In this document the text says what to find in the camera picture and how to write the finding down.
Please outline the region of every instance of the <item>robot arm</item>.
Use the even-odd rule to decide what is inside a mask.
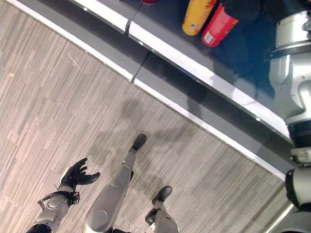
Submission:
[[[275,104],[295,145],[291,159],[297,164],[286,174],[285,185],[298,211],[276,232],[311,233],[311,7],[277,23],[270,58]]]
[[[52,193],[38,203],[43,209],[34,225],[27,233],[55,233],[60,227],[62,219],[68,212],[68,209],[73,204],[79,203],[79,192],[75,192],[78,184],[90,184],[95,182],[100,173],[86,175],[87,167],[82,167],[87,158],[80,160],[75,165],[70,167],[61,179],[58,192]]]

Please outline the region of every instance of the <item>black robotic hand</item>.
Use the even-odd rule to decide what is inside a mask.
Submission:
[[[95,181],[97,181],[100,176],[99,172],[93,175],[86,175],[85,170],[87,169],[87,167],[86,166],[82,167],[83,165],[86,164],[86,161],[87,158],[84,158],[79,162],[75,163],[75,165],[73,165],[72,167],[70,167],[67,173],[62,178],[59,187],[61,188],[63,186],[70,186],[75,192],[76,186],[78,184],[84,185],[94,183]]]

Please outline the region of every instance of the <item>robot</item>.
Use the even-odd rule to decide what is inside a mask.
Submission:
[[[122,166],[112,181],[106,185],[93,202],[84,221],[83,233],[125,233],[113,229],[113,225],[126,196],[127,189],[134,175],[132,171],[136,154],[144,145],[146,136],[140,134],[134,141]],[[70,167],[61,179],[58,191],[52,193],[38,203],[43,209],[34,225],[27,233],[55,233],[60,227],[62,219],[73,204],[78,204],[80,195],[76,192],[77,185],[91,184],[98,180],[100,173],[86,175],[87,158]],[[162,188],[152,200],[153,208],[146,216],[146,222],[153,227],[155,233],[178,233],[178,227],[164,206],[165,199],[172,193],[172,188]]]
[[[297,164],[286,174],[287,198],[298,209],[276,232],[311,233],[311,7],[280,20],[270,54],[270,83],[278,114],[285,120]]]
[[[270,53],[270,82],[275,90],[278,114],[284,119],[295,149],[291,159],[296,168],[286,174],[288,199],[297,211],[288,215],[276,228],[277,233],[311,233],[311,1],[309,0],[248,0],[248,5],[270,9],[277,20],[276,49]],[[225,11],[234,18],[244,12],[243,0],[223,0]],[[91,206],[84,223],[83,233],[124,233],[113,229],[113,224],[134,175],[132,168],[136,153],[146,141],[140,134],[129,150],[120,171],[106,185]],[[43,212],[27,233],[55,233],[68,208],[79,202],[76,186],[95,182],[100,173],[86,175],[87,158],[69,168],[61,180],[58,192],[38,203]],[[155,233],[177,233],[178,227],[167,213],[164,201],[172,192],[164,187],[153,199],[153,208],[146,222]]]

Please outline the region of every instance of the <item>red can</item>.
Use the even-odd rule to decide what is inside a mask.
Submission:
[[[157,0],[141,0],[145,4],[152,4],[155,3]]]
[[[203,32],[203,43],[210,47],[219,45],[238,22],[236,18],[227,15],[224,6],[220,4]]]

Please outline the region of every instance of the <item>yellow bottle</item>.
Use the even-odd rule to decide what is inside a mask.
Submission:
[[[197,35],[202,29],[217,0],[190,0],[183,22],[187,35]]]

